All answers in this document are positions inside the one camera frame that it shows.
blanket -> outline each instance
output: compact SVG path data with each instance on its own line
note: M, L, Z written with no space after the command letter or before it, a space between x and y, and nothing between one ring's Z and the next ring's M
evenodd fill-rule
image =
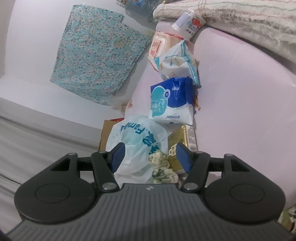
M235 34L296 63L295 0L183 0L160 4L155 18L178 18L192 8L207 25Z

yellow box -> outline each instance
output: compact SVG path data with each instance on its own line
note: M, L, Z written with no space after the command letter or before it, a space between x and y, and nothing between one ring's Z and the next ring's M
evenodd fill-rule
M176 156L176 146L179 142L187 146L189 150L197 151L195 131L192 126L182 125L168 137L168 161L170 168L178 175L185 173Z

white packaged snack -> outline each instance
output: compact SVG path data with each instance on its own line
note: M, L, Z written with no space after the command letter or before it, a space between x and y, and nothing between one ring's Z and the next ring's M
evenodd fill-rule
M182 37L174 34L162 32L156 32L154 34L152 44L148 52L148 60L155 70L157 70L157 66L154 62L154 58L160 56L161 53L168 51L169 48L173 47L182 40Z
M192 57L185 40L154 58L154 62L163 80L189 76L194 85L201 87L197 73L197 61Z

floral fabric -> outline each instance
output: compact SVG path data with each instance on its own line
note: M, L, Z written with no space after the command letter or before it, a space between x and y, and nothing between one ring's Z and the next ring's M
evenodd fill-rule
M83 98L108 105L150 38L121 23L123 15L74 5L50 81Z

white plastic bag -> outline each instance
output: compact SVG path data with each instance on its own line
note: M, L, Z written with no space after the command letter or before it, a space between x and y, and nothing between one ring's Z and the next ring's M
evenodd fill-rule
M157 150L168 152L167 131L145 116L130 116L115 124L110 132L106 151L112 150L119 142L126 146L126 154L114 177L123 183L146 183L152 168L148 156Z

